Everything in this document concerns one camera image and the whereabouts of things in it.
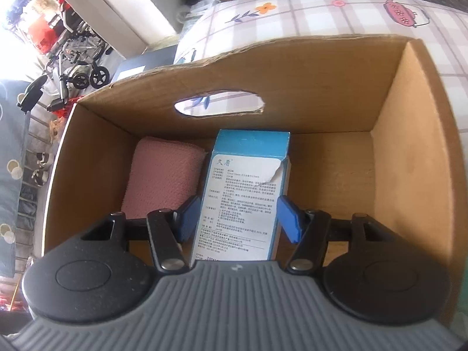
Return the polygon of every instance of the white paper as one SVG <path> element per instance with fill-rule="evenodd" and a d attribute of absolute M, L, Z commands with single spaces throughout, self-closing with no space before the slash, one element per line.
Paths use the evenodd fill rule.
<path fill-rule="evenodd" d="M 117 80 L 123 79 L 123 78 L 128 78 L 131 77 L 132 75 L 139 74 L 140 72 L 143 72 L 145 66 L 140 66 L 140 67 L 135 67 L 134 69 L 129 69 L 122 71 L 118 77 Z"/>
<path fill-rule="evenodd" d="M 267 260 L 273 247 L 279 159 L 217 155 L 211 162 L 197 226 L 195 260 Z"/>

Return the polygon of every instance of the pink towel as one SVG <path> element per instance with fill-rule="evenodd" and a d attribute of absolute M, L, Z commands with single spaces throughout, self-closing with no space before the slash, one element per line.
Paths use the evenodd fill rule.
<path fill-rule="evenodd" d="M 177 209 L 197 191 L 207 153 L 198 146 L 145 137 L 135 149 L 122 202 L 127 218 L 155 209 Z"/>

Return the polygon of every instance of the gray ridged panel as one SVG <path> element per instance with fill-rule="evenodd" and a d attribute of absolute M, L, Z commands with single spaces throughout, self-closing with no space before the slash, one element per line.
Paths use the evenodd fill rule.
<path fill-rule="evenodd" d="M 434 320 L 384 327 L 350 317 L 313 279 L 274 261 L 199 261 L 164 277 L 115 320 L 72 326 L 39 318 L 13 340 L 18 351 L 455 351 L 461 344 Z"/>

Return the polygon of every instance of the silver bolt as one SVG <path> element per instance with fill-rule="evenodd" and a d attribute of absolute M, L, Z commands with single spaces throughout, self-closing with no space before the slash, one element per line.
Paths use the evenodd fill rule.
<path fill-rule="evenodd" d="M 167 271 L 177 271 L 185 266 L 185 262 L 180 259 L 167 259 L 161 263 L 161 266 Z"/>
<path fill-rule="evenodd" d="M 314 263 L 307 259 L 296 259 L 296 260 L 291 261 L 289 265 L 295 271 L 304 272 L 304 271 L 308 271 L 309 269 L 312 269 L 312 267 L 314 266 Z"/>

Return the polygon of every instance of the blue and white box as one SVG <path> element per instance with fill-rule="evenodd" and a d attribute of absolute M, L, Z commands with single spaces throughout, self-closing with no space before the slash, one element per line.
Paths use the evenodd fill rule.
<path fill-rule="evenodd" d="M 289 132 L 220 130 L 211 155 L 190 264 L 269 260 L 289 179 Z"/>

